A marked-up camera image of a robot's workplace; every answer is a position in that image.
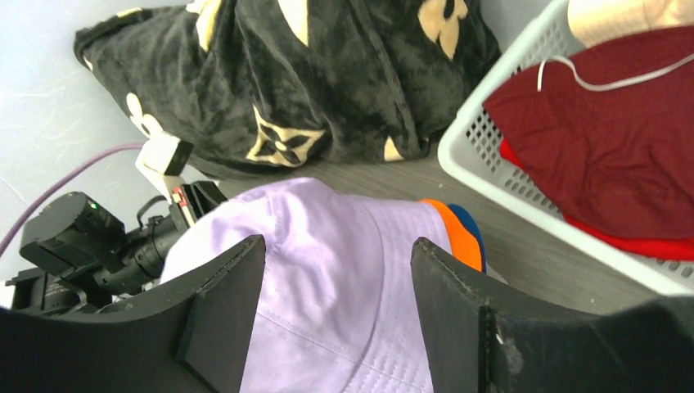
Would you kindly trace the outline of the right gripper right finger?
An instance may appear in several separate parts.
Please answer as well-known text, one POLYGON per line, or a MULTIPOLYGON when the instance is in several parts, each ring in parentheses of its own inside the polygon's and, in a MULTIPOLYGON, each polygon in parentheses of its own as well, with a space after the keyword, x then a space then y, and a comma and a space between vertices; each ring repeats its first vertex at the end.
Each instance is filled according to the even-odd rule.
POLYGON ((600 315, 530 296, 426 238, 412 283, 437 392, 690 392, 693 299, 600 315))

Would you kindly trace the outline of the maroon bucket hat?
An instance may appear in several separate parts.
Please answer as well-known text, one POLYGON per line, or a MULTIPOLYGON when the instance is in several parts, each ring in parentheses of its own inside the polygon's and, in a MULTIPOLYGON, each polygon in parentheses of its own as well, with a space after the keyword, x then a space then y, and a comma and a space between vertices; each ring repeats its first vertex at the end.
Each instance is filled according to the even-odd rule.
POLYGON ((692 27, 550 58, 483 107, 564 215, 613 237, 692 237, 692 27))

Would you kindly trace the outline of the white plastic basket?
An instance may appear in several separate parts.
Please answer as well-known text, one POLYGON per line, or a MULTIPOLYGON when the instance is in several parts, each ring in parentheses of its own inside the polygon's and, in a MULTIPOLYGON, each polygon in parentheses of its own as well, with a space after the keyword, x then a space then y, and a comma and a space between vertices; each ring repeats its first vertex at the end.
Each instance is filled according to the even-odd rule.
POLYGON ((458 182, 605 266, 664 296, 692 295, 693 263, 624 253, 566 223, 530 177, 505 161, 502 135, 483 110, 500 84, 549 55, 571 55, 582 45, 570 32, 566 1, 485 1, 484 19, 502 54, 444 132, 438 159, 458 182))

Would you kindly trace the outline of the orange bucket hat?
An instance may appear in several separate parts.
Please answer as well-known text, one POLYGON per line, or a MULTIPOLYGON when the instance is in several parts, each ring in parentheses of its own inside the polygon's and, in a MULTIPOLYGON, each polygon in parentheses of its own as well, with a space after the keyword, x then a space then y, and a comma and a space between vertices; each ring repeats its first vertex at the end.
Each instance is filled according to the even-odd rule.
POLYGON ((478 243, 448 208, 448 205, 431 199, 421 200, 421 202, 434 207, 439 213, 448 234, 452 255, 468 267, 481 272, 478 243))

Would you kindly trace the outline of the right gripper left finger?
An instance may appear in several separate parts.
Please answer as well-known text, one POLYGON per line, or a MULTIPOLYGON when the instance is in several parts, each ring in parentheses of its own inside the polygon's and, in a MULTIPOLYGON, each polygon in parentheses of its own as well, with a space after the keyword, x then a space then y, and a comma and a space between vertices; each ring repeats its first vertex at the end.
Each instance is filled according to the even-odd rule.
POLYGON ((4 392, 238 392, 265 264, 247 237, 96 314, 1 312, 4 392))

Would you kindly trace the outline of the lilac bucket hat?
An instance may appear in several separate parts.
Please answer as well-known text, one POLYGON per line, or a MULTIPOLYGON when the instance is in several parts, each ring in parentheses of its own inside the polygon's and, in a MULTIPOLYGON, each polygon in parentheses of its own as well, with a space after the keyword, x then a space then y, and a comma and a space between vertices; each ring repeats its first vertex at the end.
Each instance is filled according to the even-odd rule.
POLYGON ((449 244, 433 206, 345 195, 315 178, 256 187, 189 229, 161 279, 255 234, 266 264, 242 391, 432 391, 410 263, 420 237, 449 244))

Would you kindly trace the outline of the blue bucket hat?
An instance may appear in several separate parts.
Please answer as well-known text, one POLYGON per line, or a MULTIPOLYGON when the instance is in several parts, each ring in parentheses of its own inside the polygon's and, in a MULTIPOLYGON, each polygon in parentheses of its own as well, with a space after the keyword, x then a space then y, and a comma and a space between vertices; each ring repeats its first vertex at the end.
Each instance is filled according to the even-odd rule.
POLYGON ((488 265, 487 265, 487 261, 486 261, 484 242, 483 242, 481 231, 480 231, 476 221, 473 219, 471 214, 460 205, 449 204, 448 208, 456 215, 457 219, 466 228, 466 230, 476 239, 478 246, 479 246, 479 249, 480 249, 480 258, 481 258, 480 271, 482 273, 487 273, 488 265))

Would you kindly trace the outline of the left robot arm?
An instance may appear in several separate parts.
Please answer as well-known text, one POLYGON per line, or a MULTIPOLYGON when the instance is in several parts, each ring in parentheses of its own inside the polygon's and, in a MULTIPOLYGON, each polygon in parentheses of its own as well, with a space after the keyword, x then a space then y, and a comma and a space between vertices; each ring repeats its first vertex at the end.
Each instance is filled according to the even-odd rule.
POLYGON ((115 297, 143 292, 160 279, 175 242, 226 199, 212 181, 184 183, 146 202, 127 231, 84 192, 58 197, 22 228, 19 254, 33 267, 7 282, 10 310, 95 313, 115 297))

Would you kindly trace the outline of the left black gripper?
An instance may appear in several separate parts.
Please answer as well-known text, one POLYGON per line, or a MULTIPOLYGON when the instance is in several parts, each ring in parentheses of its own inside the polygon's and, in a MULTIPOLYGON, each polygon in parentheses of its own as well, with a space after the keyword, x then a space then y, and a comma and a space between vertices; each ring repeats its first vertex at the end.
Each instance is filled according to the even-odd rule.
POLYGON ((196 181, 177 186, 170 196, 157 196, 137 213, 139 228, 127 235, 127 281, 151 282, 160 278, 165 259, 176 241, 204 215, 227 197, 212 181, 196 181), (142 216, 159 201, 169 203, 166 216, 142 216))

